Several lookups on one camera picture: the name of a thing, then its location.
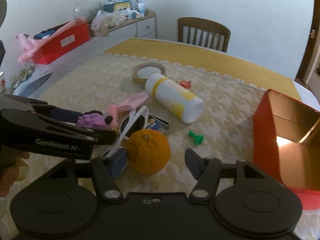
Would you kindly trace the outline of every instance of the wall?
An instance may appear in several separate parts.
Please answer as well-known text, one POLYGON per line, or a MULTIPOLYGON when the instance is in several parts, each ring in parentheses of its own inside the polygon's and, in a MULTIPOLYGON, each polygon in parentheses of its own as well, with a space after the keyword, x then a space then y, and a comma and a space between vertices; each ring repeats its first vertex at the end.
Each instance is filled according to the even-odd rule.
POLYGON ((292 79, 312 22, 314 0, 140 0, 157 14, 158 38, 177 40, 180 17, 220 22, 231 30, 228 54, 292 79))
POLYGON ((6 49, 1 71, 4 71, 7 83, 12 75, 23 68, 17 63, 21 51, 15 36, 19 33, 34 36, 73 19, 72 8, 76 1, 81 9, 94 0, 7 0, 7 16, 0 28, 0 39, 6 49))

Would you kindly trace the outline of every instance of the human hand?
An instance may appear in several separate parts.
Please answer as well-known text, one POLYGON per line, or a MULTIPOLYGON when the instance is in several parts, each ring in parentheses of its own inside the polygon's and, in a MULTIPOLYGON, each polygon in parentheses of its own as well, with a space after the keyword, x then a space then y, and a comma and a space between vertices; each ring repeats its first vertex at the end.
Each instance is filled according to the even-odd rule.
MULTIPOLYGON (((28 159, 30 158, 30 153, 21 152, 20 157, 28 159)), ((0 197, 5 197, 9 194, 11 186, 18 179, 19 170, 19 166, 13 165, 3 169, 0 173, 0 197)))

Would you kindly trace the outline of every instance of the green toy piece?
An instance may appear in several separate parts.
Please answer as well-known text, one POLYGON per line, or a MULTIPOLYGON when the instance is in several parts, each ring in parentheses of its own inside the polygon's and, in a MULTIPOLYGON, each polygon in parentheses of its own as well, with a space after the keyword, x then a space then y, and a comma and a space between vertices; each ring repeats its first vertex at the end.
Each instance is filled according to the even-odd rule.
POLYGON ((202 134, 197 135, 193 131, 189 131, 188 135, 195 140, 195 144, 197 146, 199 146, 203 142, 204 136, 202 134))

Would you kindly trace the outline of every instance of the purple toy figure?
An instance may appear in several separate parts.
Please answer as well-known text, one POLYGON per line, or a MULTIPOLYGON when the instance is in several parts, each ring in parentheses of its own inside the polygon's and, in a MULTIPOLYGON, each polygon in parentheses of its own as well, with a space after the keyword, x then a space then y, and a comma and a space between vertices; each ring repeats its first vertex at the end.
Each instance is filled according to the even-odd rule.
POLYGON ((77 127, 110 130, 109 124, 112 122, 112 119, 111 115, 104 118, 100 111, 94 110, 84 113, 83 116, 79 116, 77 127))

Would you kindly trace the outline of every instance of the wooden door frame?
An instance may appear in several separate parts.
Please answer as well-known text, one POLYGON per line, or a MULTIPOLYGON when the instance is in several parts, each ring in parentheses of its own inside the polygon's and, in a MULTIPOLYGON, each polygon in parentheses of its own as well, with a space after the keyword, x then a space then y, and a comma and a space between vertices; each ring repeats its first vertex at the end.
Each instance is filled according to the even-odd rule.
POLYGON ((320 27, 320 0, 314 0, 314 8, 313 8, 313 18, 312 24, 310 28, 310 33, 312 30, 315 30, 314 39, 309 35, 308 43, 306 46, 305 53, 303 55, 300 68, 298 70, 296 78, 307 82, 308 75, 313 71, 312 66, 314 65, 314 61, 318 60, 316 57, 318 47, 319 47, 319 27, 320 27))

